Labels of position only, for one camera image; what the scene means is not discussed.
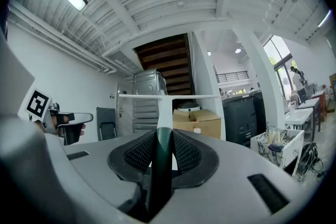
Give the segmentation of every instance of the railing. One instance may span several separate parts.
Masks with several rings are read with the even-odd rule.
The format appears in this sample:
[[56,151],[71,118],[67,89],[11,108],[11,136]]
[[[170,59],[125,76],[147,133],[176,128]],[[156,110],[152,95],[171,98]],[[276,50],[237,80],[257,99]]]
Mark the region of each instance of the railing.
[[235,80],[248,79],[247,71],[234,72],[234,73],[225,73],[216,75],[217,82],[230,82]]

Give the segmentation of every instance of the black vent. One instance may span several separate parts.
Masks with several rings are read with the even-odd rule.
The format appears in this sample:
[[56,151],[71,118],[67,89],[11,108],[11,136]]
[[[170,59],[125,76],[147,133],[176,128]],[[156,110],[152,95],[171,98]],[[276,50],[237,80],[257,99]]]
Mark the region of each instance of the black vent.
[[87,155],[89,155],[89,153],[87,153],[86,151],[80,151],[80,152],[68,154],[67,157],[68,157],[69,161],[71,161],[73,159],[82,158],[82,157],[87,156]]
[[288,200],[272,185],[272,183],[264,175],[252,175],[248,177],[248,180],[250,180],[272,214],[288,205]]
[[189,172],[200,164],[202,152],[196,146],[175,133],[174,144],[177,166],[182,174]]
[[150,137],[141,141],[136,146],[127,150],[124,153],[125,162],[127,162],[138,171],[145,173],[149,164],[152,161],[154,138],[155,136],[151,135]]

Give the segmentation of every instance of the white table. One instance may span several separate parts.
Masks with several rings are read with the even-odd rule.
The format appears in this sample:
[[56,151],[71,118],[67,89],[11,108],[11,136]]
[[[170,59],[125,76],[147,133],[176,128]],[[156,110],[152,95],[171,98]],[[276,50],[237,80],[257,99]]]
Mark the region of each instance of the white table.
[[319,102],[319,99],[317,98],[310,99],[310,100],[307,100],[305,103],[300,104],[298,108],[299,109],[313,108],[318,102]]
[[313,113],[313,108],[297,109],[285,115],[285,124],[292,126],[302,126]]
[[314,93],[311,97],[314,98],[314,97],[320,96],[322,94],[324,94],[324,90]]
[[318,131],[321,131],[321,108],[320,108],[320,99],[314,98],[307,100],[305,103],[299,105],[298,109],[306,109],[306,108],[313,108],[313,130],[312,130],[312,141],[314,141],[315,137],[315,115],[318,113],[319,117],[319,129]]

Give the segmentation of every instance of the wooden stair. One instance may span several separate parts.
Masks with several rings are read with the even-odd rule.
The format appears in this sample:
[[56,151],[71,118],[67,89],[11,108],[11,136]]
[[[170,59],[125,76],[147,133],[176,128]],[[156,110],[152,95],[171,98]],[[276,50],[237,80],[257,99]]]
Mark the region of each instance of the wooden stair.
[[134,50],[144,70],[155,68],[166,79],[169,95],[195,94],[187,34],[156,40]]

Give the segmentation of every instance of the black mesh panel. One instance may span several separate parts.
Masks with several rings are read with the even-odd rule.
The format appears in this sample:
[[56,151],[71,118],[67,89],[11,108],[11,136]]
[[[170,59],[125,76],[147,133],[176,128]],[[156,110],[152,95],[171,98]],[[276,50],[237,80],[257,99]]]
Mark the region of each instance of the black mesh panel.
[[149,136],[124,153],[124,160],[135,169],[145,173],[152,161],[154,135]]
[[178,169],[182,174],[189,172],[200,164],[202,159],[202,152],[174,133],[175,157]]

